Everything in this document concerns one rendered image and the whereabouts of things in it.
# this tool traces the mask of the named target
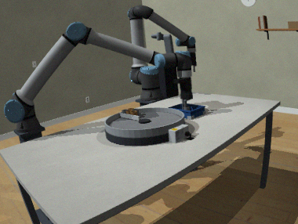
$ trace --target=table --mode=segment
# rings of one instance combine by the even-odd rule
[[[177,96],[142,108],[179,103]],[[102,222],[183,177],[264,118],[260,188],[265,188],[273,110],[280,102],[194,93],[188,103],[205,106],[205,114],[186,120],[194,139],[181,143],[120,146],[105,138],[102,118],[1,150],[32,222],[43,215],[52,223]],[[31,198],[41,208],[38,216]]]

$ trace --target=wall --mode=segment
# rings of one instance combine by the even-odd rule
[[[0,134],[16,124],[4,105],[21,89],[69,24],[80,21],[96,32],[131,42],[128,10],[141,0],[1,1]],[[140,95],[129,80],[132,58],[94,45],[77,45],[35,98],[40,122]],[[90,103],[85,102],[89,96]]]
[[[298,21],[298,1],[256,0],[252,7],[241,0],[142,3],[196,38],[194,92],[272,99],[283,107],[298,108],[298,34],[275,31],[267,40],[265,32],[256,31],[257,17],[262,15],[269,28],[287,28],[288,21]],[[149,20],[144,24],[147,47],[165,52],[163,42],[151,35],[168,32]]]

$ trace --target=table leg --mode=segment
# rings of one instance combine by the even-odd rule
[[[31,218],[31,221],[33,224],[40,224],[38,216],[36,214],[35,211],[35,206],[32,203],[32,200],[29,196],[29,194],[27,193],[27,191],[20,185],[19,181],[17,180],[17,183],[19,185],[20,188],[20,192],[22,194],[23,200],[25,202],[26,208],[28,210],[29,216]]]
[[[265,188],[267,183],[267,175],[269,169],[269,160],[271,152],[271,135],[272,135],[272,118],[273,112],[266,116],[265,146],[263,151],[263,167],[260,181],[260,188]]]

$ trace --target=circular tray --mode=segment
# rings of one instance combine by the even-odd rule
[[[184,113],[170,108],[138,109],[140,119],[123,118],[120,113],[110,116],[105,122],[106,137],[110,142],[125,146],[146,146],[169,141],[169,129],[185,124]]]

